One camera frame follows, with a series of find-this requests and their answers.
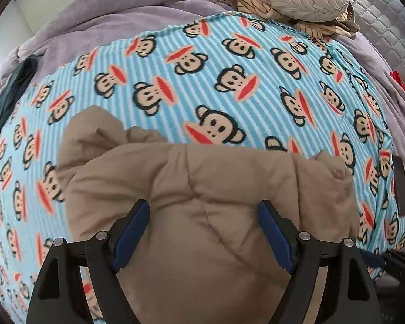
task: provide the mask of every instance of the purple blanket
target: purple blanket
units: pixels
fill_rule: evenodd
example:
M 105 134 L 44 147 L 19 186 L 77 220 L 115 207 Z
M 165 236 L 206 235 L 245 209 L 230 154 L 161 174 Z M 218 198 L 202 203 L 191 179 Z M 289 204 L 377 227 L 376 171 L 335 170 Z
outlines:
M 0 69 L 0 89 L 18 60 L 40 58 L 33 82 L 52 74 L 95 46 L 128 39 L 143 31 L 191 23 L 230 10 L 214 0 L 73 0 L 31 39 L 13 50 Z

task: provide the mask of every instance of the silver bolt head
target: silver bolt head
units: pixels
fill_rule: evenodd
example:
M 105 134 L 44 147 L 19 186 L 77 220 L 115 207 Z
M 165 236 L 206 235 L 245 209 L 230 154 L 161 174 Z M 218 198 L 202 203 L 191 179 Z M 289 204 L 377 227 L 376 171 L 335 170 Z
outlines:
M 57 238 L 54 240 L 53 245 L 54 246 L 61 246 L 63 245 L 64 240 L 62 238 Z
M 354 246 L 354 241 L 351 240 L 351 239 L 345 239 L 345 240 L 343 241 L 343 243 L 344 243 L 346 246 L 348 246 L 348 247 L 353 247 L 353 246 Z
M 310 240 L 310 239 L 311 239 L 310 236 L 311 236 L 311 235 L 310 235 L 307 231 L 302 231 L 300 234 L 298 234 L 298 237 L 299 237 L 301 240 L 305 240 L 305 241 Z
M 106 231 L 100 231 L 96 234 L 96 239 L 98 240 L 105 240 L 108 237 L 108 233 Z

